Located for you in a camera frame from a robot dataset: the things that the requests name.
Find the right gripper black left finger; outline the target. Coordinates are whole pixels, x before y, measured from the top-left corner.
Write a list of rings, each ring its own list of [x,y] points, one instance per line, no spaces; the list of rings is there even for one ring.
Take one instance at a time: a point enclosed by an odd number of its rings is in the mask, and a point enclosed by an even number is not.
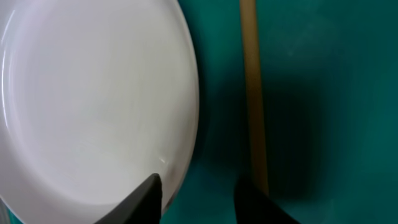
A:
[[[153,173],[95,224],[159,224],[161,216],[162,182]]]

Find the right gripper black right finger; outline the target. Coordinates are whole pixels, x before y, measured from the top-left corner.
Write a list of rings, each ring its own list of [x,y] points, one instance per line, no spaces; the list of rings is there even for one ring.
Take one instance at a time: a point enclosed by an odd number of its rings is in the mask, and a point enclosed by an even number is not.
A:
[[[237,224],[299,224],[246,176],[234,187],[234,209]]]

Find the large white plate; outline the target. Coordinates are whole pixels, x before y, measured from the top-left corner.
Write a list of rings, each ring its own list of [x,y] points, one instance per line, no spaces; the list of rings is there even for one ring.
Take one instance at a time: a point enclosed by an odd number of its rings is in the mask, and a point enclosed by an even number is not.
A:
[[[1,198],[24,223],[94,223],[187,173],[199,81],[177,1],[1,2]]]

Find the wooden chopstick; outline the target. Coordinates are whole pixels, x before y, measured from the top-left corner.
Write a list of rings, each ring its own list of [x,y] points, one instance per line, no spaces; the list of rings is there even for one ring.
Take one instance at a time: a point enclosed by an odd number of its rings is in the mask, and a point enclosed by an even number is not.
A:
[[[252,176],[256,187],[269,194],[266,138],[262,99],[261,62],[257,29],[256,0],[240,0],[241,32],[243,40],[244,74],[251,144]]]

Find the teal plastic tray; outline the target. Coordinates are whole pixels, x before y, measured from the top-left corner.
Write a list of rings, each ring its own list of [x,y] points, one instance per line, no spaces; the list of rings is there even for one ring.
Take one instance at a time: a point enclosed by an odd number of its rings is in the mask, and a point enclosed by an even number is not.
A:
[[[251,173],[238,1],[177,1],[199,118],[161,223],[236,223]],[[258,1],[269,195],[299,223],[397,222],[397,2]]]

